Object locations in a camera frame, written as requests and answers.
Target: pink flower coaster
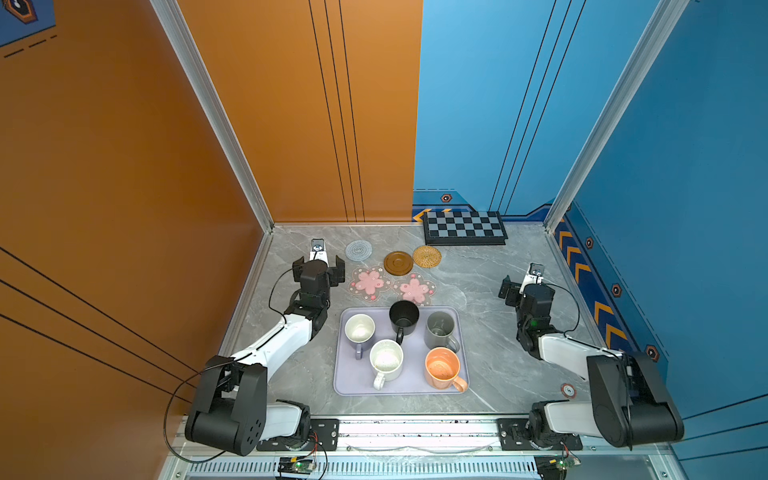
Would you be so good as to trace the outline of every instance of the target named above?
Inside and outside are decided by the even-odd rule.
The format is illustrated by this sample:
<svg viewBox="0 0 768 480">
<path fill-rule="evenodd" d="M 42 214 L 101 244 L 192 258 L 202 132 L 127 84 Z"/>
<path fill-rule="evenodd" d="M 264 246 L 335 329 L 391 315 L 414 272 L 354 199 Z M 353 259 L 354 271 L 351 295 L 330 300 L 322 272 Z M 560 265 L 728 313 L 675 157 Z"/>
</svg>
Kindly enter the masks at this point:
<svg viewBox="0 0 768 480">
<path fill-rule="evenodd" d="M 432 305 L 432 295 L 437 286 L 425 280 L 421 273 L 411 272 L 402 279 L 395 281 L 395 291 L 403 300 L 409 300 L 418 306 Z"/>
<path fill-rule="evenodd" d="M 385 274 L 384 268 L 375 266 L 369 269 L 355 268 L 347 291 L 352 295 L 362 296 L 368 302 L 375 302 L 379 299 L 381 292 L 390 288 L 392 288 L 392 281 Z"/>
</svg>

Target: robotic arm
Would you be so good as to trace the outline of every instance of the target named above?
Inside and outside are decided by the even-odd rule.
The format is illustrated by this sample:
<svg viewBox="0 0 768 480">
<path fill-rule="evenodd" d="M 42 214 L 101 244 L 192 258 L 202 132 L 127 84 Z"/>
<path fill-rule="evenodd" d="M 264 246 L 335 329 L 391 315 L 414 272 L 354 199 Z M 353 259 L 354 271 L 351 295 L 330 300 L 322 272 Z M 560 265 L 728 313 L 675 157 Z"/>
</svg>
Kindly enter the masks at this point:
<svg viewBox="0 0 768 480">
<path fill-rule="evenodd" d="M 328 318 L 330 287 L 344 281 L 344 261 L 328 266 L 322 240 L 312 240 L 310 261 L 293 262 L 300 288 L 291 296 L 280 323 L 231 357 L 214 356 L 200 377 L 184 436 L 238 455 L 248 455 L 263 439 L 280 437 L 304 445 L 310 434 L 310 409 L 286 400 L 266 402 L 266 384 L 293 352 L 317 335 Z M 237 390 L 235 399 L 223 392 Z"/>
<path fill-rule="evenodd" d="M 551 326 L 554 290 L 542 282 L 543 272 L 531 263 L 523 282 L 507 276 L 498 296 L 517 310 L 523 349 L 588 380 L 592 401 L 533 404 L 527 439 L 543 448 L 560 445 L 571 433 L 603 437 L 614 447 L 681 440 L 683 420 L 653 361 L 644 353 L 579 342 Z"/>
</svg>

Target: black mounting bracket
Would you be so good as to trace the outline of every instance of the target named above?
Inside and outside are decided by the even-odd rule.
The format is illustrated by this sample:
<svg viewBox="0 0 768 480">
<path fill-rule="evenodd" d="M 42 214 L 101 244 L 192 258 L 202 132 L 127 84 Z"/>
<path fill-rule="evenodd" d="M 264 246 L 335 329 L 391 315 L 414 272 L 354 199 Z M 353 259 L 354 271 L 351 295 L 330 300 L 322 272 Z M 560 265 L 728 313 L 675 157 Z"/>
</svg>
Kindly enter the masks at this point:
<svg viewBox="0 0 768 480">
<path fill-rule="evenodd" d="M 568 433 L 551 433 L 547 435 L 546 441 L 542 442 L 547 445 L 534 446 L 531 441 L 531 432 L 528 429 L 528 419 L 497 419 L 496 427 L 498 429 L 498 440 L 502 444 L 502 450 L 505 452 L 549 449 L 560 452 L 562 449 L 561 442 L 564 442 L 569 450 L 578 451 L 584 449 L 578 435 Z"/>
<path fill-rule="evenodd" d="M 339 443 L 339 420 L 338 419 L 310 419 L 310 437 L 317 434 L 317 441 L 323 446 L 326 452 L 335 452 Z M 298 452 L 312 450 L 313 442 L 307 441 L 306 446 L 299 450 L 290 448 L 282 439 L 268 439 L 259 442 L 256 450 L 259 452 Z"/>
</svg>

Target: white mug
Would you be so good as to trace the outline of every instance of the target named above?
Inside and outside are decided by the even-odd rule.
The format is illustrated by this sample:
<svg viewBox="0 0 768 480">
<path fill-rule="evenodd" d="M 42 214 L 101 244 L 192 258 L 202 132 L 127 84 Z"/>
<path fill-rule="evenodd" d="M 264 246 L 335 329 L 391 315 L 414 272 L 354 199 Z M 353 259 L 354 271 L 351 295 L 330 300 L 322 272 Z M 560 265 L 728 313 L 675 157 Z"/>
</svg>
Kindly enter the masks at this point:
<svg viewBox="0 0 768 480">
<path fill-rule="evenodd" d="M 373 333 L 375 331 L 376 324 L 365 313 L 352 315 L 346 321 L 344 333 L 349 342 L 355 347 L 355 358 L 358 360 L 362 358 L 362 353 L 373 345 Z"/>
<path fill-rule="evenodd" d="M 371 348 L 371 366 L 376 371 L 373 388 L 381 390 L 384 382 L 400 376 L 402 371 L 402 347 L 395 340 L 380 340 Z"/>
</svg>

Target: orange wall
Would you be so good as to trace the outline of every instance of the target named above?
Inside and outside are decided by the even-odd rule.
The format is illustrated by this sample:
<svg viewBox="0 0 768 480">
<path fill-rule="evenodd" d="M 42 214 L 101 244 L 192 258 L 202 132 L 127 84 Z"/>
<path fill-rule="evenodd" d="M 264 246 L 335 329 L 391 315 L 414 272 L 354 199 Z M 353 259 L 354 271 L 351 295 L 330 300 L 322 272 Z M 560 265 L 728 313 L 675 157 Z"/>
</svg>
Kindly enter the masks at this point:
<svg viewBox="0 0 768 480">
<path fill-rule="evenodd" d="M 181 2 L 273 219 L 410 220 L 422 2 L 229 5 Z"/>
<path fill-rule="evenodd" d="M 0 48 L 0 247 L 180 361 L 0 250 L 2 476 L 156 478 L 262 233 L 149 2 L 55 14 Z"/>
</svg>

